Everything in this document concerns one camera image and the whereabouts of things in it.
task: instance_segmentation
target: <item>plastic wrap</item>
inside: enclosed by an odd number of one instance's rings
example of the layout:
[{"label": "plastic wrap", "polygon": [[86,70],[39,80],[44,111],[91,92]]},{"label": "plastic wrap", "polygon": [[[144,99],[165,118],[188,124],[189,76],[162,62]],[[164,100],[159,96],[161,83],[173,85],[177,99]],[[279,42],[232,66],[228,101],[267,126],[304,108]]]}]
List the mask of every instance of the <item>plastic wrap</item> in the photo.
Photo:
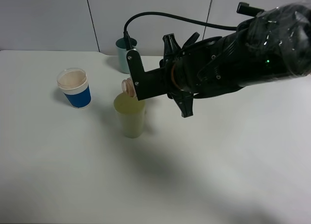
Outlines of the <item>plastic wrap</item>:
[{"label": "plastic wrap", "polygon": [[247,46],[256,56],[280,57],[294,77],[310,74],[311,0],[259,13],[250,23]]}]

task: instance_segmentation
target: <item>robotic arm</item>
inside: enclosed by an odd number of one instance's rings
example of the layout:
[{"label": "robotic arm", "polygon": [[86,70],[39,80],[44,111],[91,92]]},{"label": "robotic arm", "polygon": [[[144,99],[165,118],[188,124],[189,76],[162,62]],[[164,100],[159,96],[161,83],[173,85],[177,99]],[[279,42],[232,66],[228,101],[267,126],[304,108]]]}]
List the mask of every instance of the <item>robotic arm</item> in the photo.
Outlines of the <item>robotic arm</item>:
[{"label": "robotic arm", "polygon": [[[240,2],[237,12],[254,18],[238,27],[199,22],[165,13],[133,16],[124,27],[127,62],[139,100],[167,94],[183,117],[193,115],[193,99],[215,97],[246,86],[303,77],[311,73],[311,8],[294,3],[271,11]],[[133,49],[127,25],[143,15],[162,15],[209,27],[234,30],[226,37],[196,43],[194,33],[180,47],[174,34],[163,37],[164,57],[160,68],[145,72]]]}]

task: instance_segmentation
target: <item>white cup rim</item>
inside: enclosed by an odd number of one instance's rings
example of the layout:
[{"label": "white cup rim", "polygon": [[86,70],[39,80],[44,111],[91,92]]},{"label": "white cup rim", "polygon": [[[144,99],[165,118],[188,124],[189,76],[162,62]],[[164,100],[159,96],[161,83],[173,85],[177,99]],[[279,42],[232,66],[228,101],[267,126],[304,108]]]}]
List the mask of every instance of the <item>white cup rim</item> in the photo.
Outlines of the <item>white cup rim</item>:
[{"label": "white cup rim", "polygon": [[[67,74],[67,72],[69,73],[69,72],[72,72],[72,71],[80,71],[80,72],[82,72],[82,73],[84,74],[84,78],[83,78],[81,81],[83,81],[84,79],[85,79],[85,81],[84,81],[82,84],[80,84],[79,86],[77,86],[77,87],[74,87],[74,88],[65,88],[65,86],[67,86],[67,85],[61,84],[61,83],[59,82],[59,79],[60,79],[61,77],[63,77],[65,74]],[[85,72],[83,69],[79,69],[79,68],[69,68],[69,69],[65,69],[65,70],[61,71],[61,72],[57,75],[57,84],[58,84],[58,87],[61,88],[62,90],[75,90],[75,89],[78,89],[78,88],[80,88],[81,86],[85,85],[86,82],[87,82],[87,75],[86,75],[86,72]]]}]

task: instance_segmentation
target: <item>black cable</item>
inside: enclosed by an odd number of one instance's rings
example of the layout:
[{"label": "black cable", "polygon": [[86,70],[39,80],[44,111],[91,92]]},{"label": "black cable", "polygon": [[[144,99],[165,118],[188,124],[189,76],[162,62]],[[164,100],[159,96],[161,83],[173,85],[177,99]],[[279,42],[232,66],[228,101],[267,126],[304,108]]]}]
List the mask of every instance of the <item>black cable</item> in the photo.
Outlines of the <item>black cable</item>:
[{"label": "black cable", "polygon": [[170,17],[170,18],[174,18],[177,20],[190,22],[193,24],[197,24],[197,25],[201,25],[201,26],[207,26],[207,27],[221,29],[221,30],[226,30],[226,31],[236,31],[236,29],[237,29],[236,27],[232,27],[232,26],[221,26],[221,25],[211,24],[211,23],[192,20],[192,19],[189,19],[186,17],[181,17],[181,16],[177,16],[177,15],[173,15],[173,14],[167,14],[167,13],[162,13],[162,12],[144,12],[144,13],[136,14],[136,15],[132,16],[130,19],[128,19],[128,21],[126,22],[126,24],[124,26],[124,32],[127,31],[127,26],[130,24],[131,21],[133,21],[134,19],[136,19],[138,17],[146,16],[146,15],[157,15],[157,16]]},{"label": "black cable", "polygon": [[173,15],[173,14],[167,14],[167,13],[162,13],[162,12],[144,12],[144,13],[140,13],[140,14],[136,14],[136,15],[132,16],[130,19],[128,19],[128,21],[124,25],[123,38],[124,38],[125,47],[126,47],[127,51],[133,49],[133,47],[131,45],[131,37],[130,37],[130,35],[127,32],[128,25],[134,19],[136,19],[138,17],[141,17],[141,16],[146,16],[146,15],[156,15],[156,16],[170,17],[170,18],[174,18],[174,19],[177,19],[177,20],[180,20],[180,21],[186,21],[186,22],[190,22],[190,23],[193,23],[193,24],[197,24],[197,25],[201,25],[201,26],[207,26],[207,27],[221,29],[221,30],[226,30],[226,31],[236,31],[236,29],[237,29],[236,27],[232,27],[232,26],[215,25],[215,24],[211,24],[211,23],[207,23],[207,22],[192,20],[192,19],[189,19],[189,18],[186,18],[186,17],[181,17],[181,16],[177,16],[177,15]]}]

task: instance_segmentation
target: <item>small bottle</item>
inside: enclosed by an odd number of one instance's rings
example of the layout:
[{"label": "small bottle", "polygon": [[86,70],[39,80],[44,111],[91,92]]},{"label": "small bottle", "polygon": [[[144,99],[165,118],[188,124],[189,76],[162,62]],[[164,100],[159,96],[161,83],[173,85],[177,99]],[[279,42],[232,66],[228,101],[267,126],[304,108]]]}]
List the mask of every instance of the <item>small bottle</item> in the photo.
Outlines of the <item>small bottle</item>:
[{"label": "small bottle", "polygon": [[134,84],[132,78],[127,78],[126,80],[122,81],[122,90],[130,97],[136,97],[136,92],[134,88]]}]

